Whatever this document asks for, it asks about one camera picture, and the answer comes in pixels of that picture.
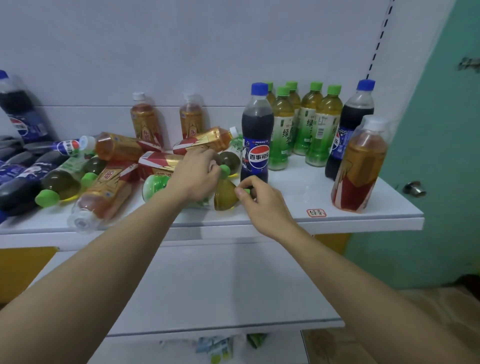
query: door knob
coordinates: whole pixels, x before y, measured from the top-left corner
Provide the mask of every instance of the door knob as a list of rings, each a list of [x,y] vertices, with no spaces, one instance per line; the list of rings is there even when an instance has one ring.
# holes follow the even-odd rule
[[[423,189],[420,181],[412,181],[403,187],[403,193],[410,194],[413,197],[424,197],[427,191]]]

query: person's left hand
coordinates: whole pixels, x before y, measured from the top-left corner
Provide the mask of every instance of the person's left hand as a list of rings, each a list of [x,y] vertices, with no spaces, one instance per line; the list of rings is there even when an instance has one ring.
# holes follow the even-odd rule
[[[175,167],[165,191],[180,194],[187,203],[202,201],[216,188],[221,172],[216,164],[219,161],[213,149],[189,150]]]

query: person's left arm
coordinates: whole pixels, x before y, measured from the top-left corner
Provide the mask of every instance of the person's left arm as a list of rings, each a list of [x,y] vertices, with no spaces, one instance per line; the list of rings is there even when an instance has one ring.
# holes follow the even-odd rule
[[[5,306],[0,363],[87,363],[182,208],[215,189],[216,158],[212,150],[187,153],[164,190]]]

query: green door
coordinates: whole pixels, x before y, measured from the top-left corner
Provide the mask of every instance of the green door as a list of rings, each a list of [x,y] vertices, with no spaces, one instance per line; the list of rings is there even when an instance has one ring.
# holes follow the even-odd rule
[[[480,1],[457,0],[380,176],[401,192],[420,181],[423,231],[352,236],[346,257],[395,288],[438,286],[480,271]]]

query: forearm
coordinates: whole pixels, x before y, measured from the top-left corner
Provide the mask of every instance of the forearm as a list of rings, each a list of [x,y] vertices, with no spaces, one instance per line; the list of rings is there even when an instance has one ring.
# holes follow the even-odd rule
[[[304,230],[289,229],[279,242],[378,363],[477,363],[416,306]]]
[[[157,193],[8,304],[0,311],[0,363],[86,363],[183,205],[178,193]]]

